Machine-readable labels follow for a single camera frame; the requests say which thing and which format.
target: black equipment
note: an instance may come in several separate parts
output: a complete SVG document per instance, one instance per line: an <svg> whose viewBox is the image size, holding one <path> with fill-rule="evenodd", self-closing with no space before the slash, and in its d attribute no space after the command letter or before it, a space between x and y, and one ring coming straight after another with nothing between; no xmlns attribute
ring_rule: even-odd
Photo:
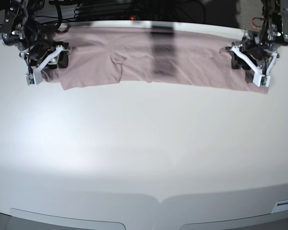
<svg viewBox="0 0 288 230"><path fill-rule="evenodd" d="M263 18L254 18L252 21L252 27L260 31L248 31L242 41L233 43L233 47L226 47L226 50L232 53L233 69L252 69L257 77L262 76L255 80L257 83L254 78L246 79L247 82L253 82L257 86L269 86L269 71L276 61L273 55L278 58L277 49L280 46L288 46L288 0L261 1L264 5ZM255 21L262 21L263 25L258 26ZM259 72L254 66L251 67L252 63L260 70Z"/></svg>
<svg viewBox="0 0 288 230"><path fill-rule="evenodd" d="M26 61L28 84L38 84L42 81L41 76L37 79L33 68L68 67L69 44L53 40L55 33L68 31L68 29L63 32L58 30L62 22L59 5L57 6L59 22L56 25L46 26L35 20L35 12L42 9L44 4L45 0L11 0L5 10L4 24L0 28L2 42L7 46L17 46L20 56ZM48 61L47 57L56 50L60 52L56 52L57 55Z"/></svg>

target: white tabletop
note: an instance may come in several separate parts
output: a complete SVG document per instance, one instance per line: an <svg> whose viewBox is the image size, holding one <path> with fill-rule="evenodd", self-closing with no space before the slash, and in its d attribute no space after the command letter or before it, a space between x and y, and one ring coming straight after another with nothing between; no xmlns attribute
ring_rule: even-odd
<svg viewBox="0 0 288 230"><path fill-rule="evenodd" d="M168 25L233 41L243 35ZM268 95L145 82L64 91L28 87L18 50L0 42L0 212L138 230L271 212L288 199L288 47L279 51ZM259 192L274 185L282 187Z"/></svg>

